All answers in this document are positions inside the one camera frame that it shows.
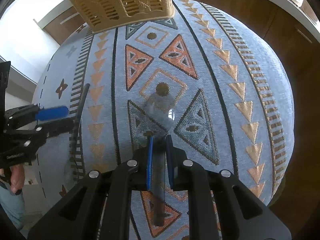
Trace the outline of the person's left hand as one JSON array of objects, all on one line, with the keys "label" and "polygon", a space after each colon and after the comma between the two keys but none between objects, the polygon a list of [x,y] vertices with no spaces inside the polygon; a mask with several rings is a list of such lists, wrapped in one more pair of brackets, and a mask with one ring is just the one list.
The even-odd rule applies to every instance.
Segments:
[{"label": "person's left hand", "polygon": [[24,165],[18,164],[10,168],[1,168],[1,182],[15,195],[22,192],[25,180]]}]

